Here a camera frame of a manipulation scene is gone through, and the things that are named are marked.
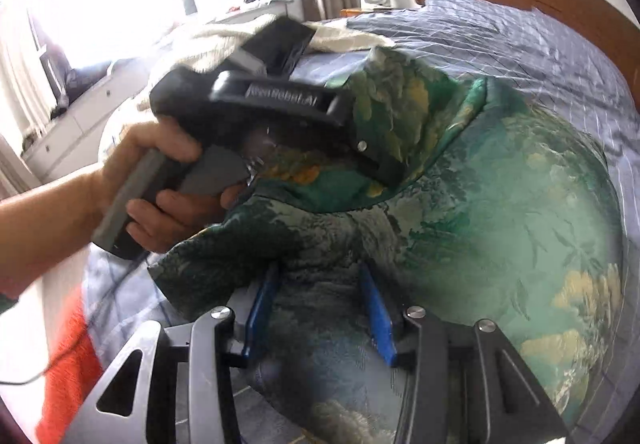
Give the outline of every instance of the finger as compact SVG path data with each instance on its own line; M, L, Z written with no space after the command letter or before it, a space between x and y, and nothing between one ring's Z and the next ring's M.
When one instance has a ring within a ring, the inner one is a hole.
M169 116L132 125L122 143L126 143L137 152L134 155L137 159L147 148L157 148L167 157L182 163L192 163L202 153L199 142L182 130L178 122Z
M164 189L156 196L158 207L185 226L202 228L225 217L220 199Z
M149 233L143 230L140 224L136 224L135 222L127 224L126 229L127 233L131 235L131 238L139 243L144 249L151 251L152 253L166 253L169 249L174 247L174 244L167 244L153 238Z
M176 244L193 234L193 228L180 224L146 200L127 202L127 213L146 233L166 244Z
M236 202L238 195L240 195L245 190L246 190L245 183L229 186L224 192L222 192L222 195L220 196L220 205L225 210L231 208Z

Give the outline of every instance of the red cloth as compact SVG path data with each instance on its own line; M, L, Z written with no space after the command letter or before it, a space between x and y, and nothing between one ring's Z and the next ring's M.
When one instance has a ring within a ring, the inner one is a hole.
M67 299L63 325L51 359L65 352L81 334L84 334L81 343L45 377L42 418L36 426L40 444L60 442L82 402L102 375L100 361L86 332L82 293L78 286Z

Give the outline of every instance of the black cable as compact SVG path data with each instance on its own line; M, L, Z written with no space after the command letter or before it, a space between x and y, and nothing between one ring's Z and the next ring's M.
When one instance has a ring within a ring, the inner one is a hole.
M100 310L102 309L105 300L107 300L107 297L111 296L111 294L116 293L116 291L124 283L124 281L129 278L130 275L132 275L133 272L137 270L138 266L146 259L147 255L148 253L143 253L141 257L130 263L129 268L124 272L124 274L120 278L118 278L118 280L111 286L111 288L100 298L100 300L98 301L98 305L91 313L91 316L89 316L89 320L86 323L86 328L82 330L82 333L78 336L78 338L76 338L76 340L63 352L56 355L52 361L49 361L49 364L46 366L46 368L44 368L43 371L38 372L35 376L31 377L31 379L27 380L0 380L0 386L26 386L27 384L31 384L32 382L45 376L50 370L58 366L63 359L71 355L76 350L76 348L78 348L78 345L82 343L82 340L84 340L84 338L89 335L89 330L93 328L97 319L97 315L100 313Z

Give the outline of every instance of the silver bolt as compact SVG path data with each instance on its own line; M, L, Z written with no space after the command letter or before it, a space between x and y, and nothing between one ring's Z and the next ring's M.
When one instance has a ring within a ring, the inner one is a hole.
M478 328L482 332L494 332L495 331L495 323L490 319L481 319L478 322Z
M418 305L412 305L406 310L406 315L412 319L422 319L427 315L427 311Z
M211 311L211 317L214 319L224 319L224 318L228 318L231 315L231 309L229 309L229 307L226 307L225 305L222 305L220 307L213 307L213 310Z

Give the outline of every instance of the human hand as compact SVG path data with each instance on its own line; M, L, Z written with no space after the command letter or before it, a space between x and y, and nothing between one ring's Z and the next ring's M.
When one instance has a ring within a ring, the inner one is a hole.
M130 126L104 165L92 176L93 195L103 215L149 148L157 148L181 163L193 163L202 153L200 144L172 117ZM203 227L222 221L225 210L244 188L244 183L240 183L218 196L187 195L166 189L156 196L157 206L143 199L132 199L126 208L134 221L127 225L127 232L148 251L165 253Z

